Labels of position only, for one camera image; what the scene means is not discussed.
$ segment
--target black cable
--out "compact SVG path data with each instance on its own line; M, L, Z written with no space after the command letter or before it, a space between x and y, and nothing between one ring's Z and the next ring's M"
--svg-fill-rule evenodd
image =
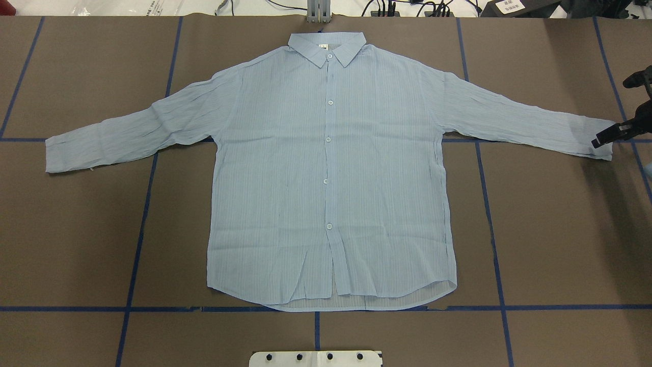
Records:
M435 4L432 1L427 1L421 5L421 8L419 8L419 12L417 13L417 16L421 14L421 11L426 5L432 5L432 14L429 16L432 17L445 16L446 12L448 13L451 12L451 8L449 7L450 3L452 3L452 0L450 0L448 3L444 3L444 0L441 0L439 4Z
M368 8L369 5L371 5L371 3L373 3L373 2L374 2L374 0L369 0L369 2L367 3L367 5L364 7L363 15L361 15L361 16L364 16L364 14L365 14L367 8Z
M475 11L478 13L478 18L480 18L480 13L482 12L482 8L478 5L478 0L475 0L475 4L472 3L471 0L466 0L466 2L473 5Z
M419 11L417 12L417 16L419 16L421 14L421 11L423 10L423 8L428 4L432 5L432 12L435 12L435 9L437 9L437 4L435 4L433 1L426 1L425 3L423 3L421 5L421 8L419 8Z
M297 10L305 10L305 11L308 11L307 8L289 7L289 6L287 6L287 5L282 5L282 4L279 4L279 3L275 3L275 2L272 1L272 0L267 0L267 1L269 1L270 3L272 3L272 4L274 4L274 5L278 5L279 7L286 8L286 9L297 9Z

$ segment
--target shirt sleeve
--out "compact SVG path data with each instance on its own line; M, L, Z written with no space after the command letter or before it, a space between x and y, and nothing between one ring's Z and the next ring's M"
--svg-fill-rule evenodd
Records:
M240 85L238 69L226 69L146 110L53 136L45 141L46 172L134 161L216 135L229 122Z
M432 119L446 132L485 140L528 144L595 159L612 158L612 145L595 149L595 134L613 121L544 110L459 79L425 65L422 92Z

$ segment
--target light blue shirt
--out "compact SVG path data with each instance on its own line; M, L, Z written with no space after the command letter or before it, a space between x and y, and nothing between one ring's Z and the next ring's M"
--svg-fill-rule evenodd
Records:
M457 287L443 133L610 160L591 140L611 124L516 103L362 33L294 34L147 110L47 139L47 171L211 136L208 286L278 310L399 310Z

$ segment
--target long-sleeve button-up shirt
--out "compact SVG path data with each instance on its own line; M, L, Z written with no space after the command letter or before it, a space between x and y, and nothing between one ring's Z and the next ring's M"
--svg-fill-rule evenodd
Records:
M444 133L609 160L590 142L611 124L511 101L362 33L294 34L147 110L47 139L47 171L211 136L208 286L278 310L399 310L457 287Z

